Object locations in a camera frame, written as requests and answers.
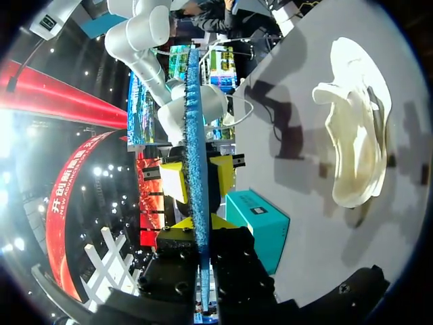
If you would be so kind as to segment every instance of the screw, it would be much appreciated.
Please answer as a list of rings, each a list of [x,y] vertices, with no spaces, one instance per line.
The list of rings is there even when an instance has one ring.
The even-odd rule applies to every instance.
[[[339,287],[338,287],[338,293],[340,293],[341,295],[343,295],[344,293],[348,293],[350,291],[350,286],[348,286],[345,283],[342,283]]]
[[[187,259],[190,256],[188,251],[181,252],[181,259]]]
[[[176,284],[175,289],[177,293],[179,293],[180,295],[184,295],[188,291],[189,286],[186,282],[180,282]]]
[[[140,276],[138,278],[138,289],[143,292],[147,292],[146,289],[149,288],[149,281],[147,281],[145,276]]]

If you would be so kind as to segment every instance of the white table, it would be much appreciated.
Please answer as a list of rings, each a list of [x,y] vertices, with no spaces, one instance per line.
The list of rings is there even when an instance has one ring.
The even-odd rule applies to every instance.
[[[324,129],[329,108],[311,97],[319,82],[334,79],[329,53],[339,37],[353,39],[369,53],[393,103],[388,149],[396,167],[388,168],[382,194],[354,210],[332,200],[334,149]],[[278,297],[306,305],[374,264],[395,282],[424,220],[428,185],[420,179],[423,165],[430,166],[432,128],[421,70],[386,13],[364,0],[325,0],[295,25],[235,95],[256,106],[236,127],[237,152],[246,156],[246,167],[237,170],[236,189],[252,188],[291,217],[275,275]],[[234,104],[238,120],[249,107],[241,100]],[[283,144],[263,105],[286,127]],[[331,165],[327,175],[324,165]]]

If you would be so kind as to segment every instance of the blue panel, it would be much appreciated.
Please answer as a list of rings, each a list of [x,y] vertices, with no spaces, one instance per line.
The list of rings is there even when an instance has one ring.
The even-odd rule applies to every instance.
[[[97,19],[86,21],[80,27],[87,36],[94,39],[105,34],[110,28],[125,20],[126,18],[117,15],[105,14]]]
[[[254,250],[268,274],[277,271],[290,218],[251,190],[226,195],[226,220],[246,226],[254,236]]]

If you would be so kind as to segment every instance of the blue foam strip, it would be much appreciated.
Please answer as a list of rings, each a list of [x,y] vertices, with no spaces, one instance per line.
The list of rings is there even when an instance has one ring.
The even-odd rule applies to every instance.
[[[203,128],[202,98],[200,95],[199,51],[189,53],[186,84],[185,136],[187,143],[187,177],[191,214],[196,242],[200,254],[200,282],[202,306],[209,306],[210,255],[209,255],[209,190],[206,136]]]

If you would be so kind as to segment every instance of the white sculpture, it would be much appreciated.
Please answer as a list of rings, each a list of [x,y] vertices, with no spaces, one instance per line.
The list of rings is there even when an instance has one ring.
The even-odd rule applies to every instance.
[[[332,197],[354,208],[382,191],[391,96],[378,67],[354,41],[334,41],[331,64],[334,81],[318,84],[313,99],[331,104],[325,126],[336,153]]]

